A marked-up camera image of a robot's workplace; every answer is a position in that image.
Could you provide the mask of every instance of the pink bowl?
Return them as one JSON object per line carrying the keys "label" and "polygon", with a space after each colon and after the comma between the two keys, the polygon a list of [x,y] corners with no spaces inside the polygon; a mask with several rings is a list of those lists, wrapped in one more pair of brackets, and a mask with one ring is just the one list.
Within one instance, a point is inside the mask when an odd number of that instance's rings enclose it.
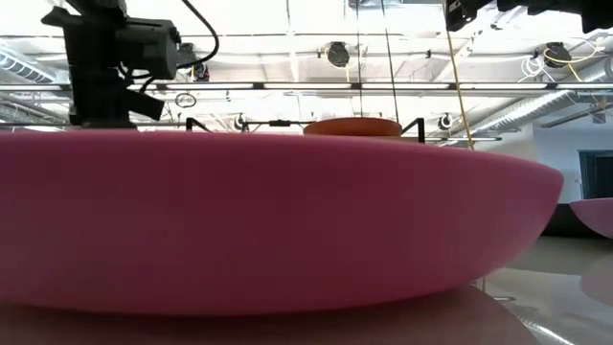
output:
{"label": "pink bowl", "polygon": [[256,314],[462,286],[532,243],[559,172],[327,136],[0,135],[0,299]]}
{"label": "pink bowl", "polygon": [[613,239],[613,197],[571,202],[571,208],[587,227]]}

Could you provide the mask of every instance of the black mount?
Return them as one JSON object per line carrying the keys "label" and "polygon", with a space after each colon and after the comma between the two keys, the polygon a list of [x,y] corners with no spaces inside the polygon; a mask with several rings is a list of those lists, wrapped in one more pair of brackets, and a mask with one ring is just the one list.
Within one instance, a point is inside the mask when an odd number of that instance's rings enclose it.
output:
{"label": "black mount", "polygon": [[[147,70],[156,79],[174,79],[181,37],[172,22],[129,18],[123,0],[68,3],[81,15],[54,7],[42,23],[64,31],[75,99],[70,123],[91,128],[134,127],[130,111],[158,121],[164,102],[127,87],[135,70]],[[123,68],[127,75],[120,78]]]}

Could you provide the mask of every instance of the ceiling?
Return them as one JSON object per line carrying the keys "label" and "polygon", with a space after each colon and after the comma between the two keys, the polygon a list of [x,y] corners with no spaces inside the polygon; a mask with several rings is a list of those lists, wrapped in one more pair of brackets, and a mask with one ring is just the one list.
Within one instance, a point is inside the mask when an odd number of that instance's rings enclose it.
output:
{"label": "ceiling", "polygon": [[[172,20],[184,41],[195,44],[199,55],[212,49],[210,34],[180,1],[158,1],[154,5],[150,0],[126,2],[131,16]],[[454,81],[443,12],[436,4],[389,8],[385,15],[381,9],[360,10],[359,20],[344,0],[193,0],[193,4],[220,35],[220,51],[208,63],[212,82]],[[62,31],[40,23],[53,5],[66,6],[61,0],[11,2],[10,7],[0,12],[3,23],[0,47],[18,52],[36,66],[66,70]],[[484,7],[477,19],[462,30],[451,33],[451,38],[463,82],[541,81],[542,75],[525,78],[522,63],[550,41],[564,42],[574,57],[594,52],[585,40],[598,44],[601,47],[598,53],[578,63],[579,70],[606,57],[613,48],[608,32],[583,34],[578,15],[544,12],[528,16],[522,8],[501,13],[492,5]],[[352,54],[349,70],[334,68],[326,60],[325,51],[332,41],[347,44]],[[545,71],[556,80],[570,75],[568,68]],[[180,75],[177,80],[185,81],[186,77]],[[0,73],[0,82],[27,81],[4,72]],[[354,92],[333,96],[283,91],[194,94],[198,103],[190,109],[176,106],[169,95],[156,96],[169,99],[172,118],[178,113],[193,116],[214,130],[232,130],[232,121],[238,113],[258,120],[309,120],[362,113],[395,119],[397,108],[401,123],[406,125],[416,117],[425,117],[429,119],[426,132],[444,136],[449,133],[438,130],[436,119],[444,113],[460,114],[454,95],[423,93],[400,96],[395,102],[391,90],[387,95],[363,95],[361,101]],[[28,99],[31,95],[17,96]],[[516,100],[513,95],[504,93],[497,97],[465,97],[468,120],[478,122],[513,100]],[[57,98],[56,102],[37,105],[66,116],[69,102],[69,98]]]}

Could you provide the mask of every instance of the pink foam disc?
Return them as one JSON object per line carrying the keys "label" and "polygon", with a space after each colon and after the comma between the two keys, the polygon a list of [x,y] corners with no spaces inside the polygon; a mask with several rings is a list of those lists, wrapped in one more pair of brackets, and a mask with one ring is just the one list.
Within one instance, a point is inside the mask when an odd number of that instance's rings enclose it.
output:
{"label": "pink foam disc", "polygon": [[343,309],[459,287],[533,242],[559,172],[381,139],[0,135],[0,299],[83,311]]}
{"label": "pink foam disc", "polygon": [[613,239],[613,197],[574,201],[570,205],[583,224]]}

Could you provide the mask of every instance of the glossy floor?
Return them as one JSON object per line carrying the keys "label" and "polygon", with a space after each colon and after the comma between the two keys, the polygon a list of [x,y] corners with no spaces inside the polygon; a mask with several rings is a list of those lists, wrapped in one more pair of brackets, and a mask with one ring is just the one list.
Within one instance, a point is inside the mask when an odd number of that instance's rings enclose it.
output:
{"label": "glossy floor", "polygon": [[486,293],[465,287],[363,310],[249,318],[3,306],[0,344],[613,344],[611,277],[613,241],[541,238],[488,276]]}

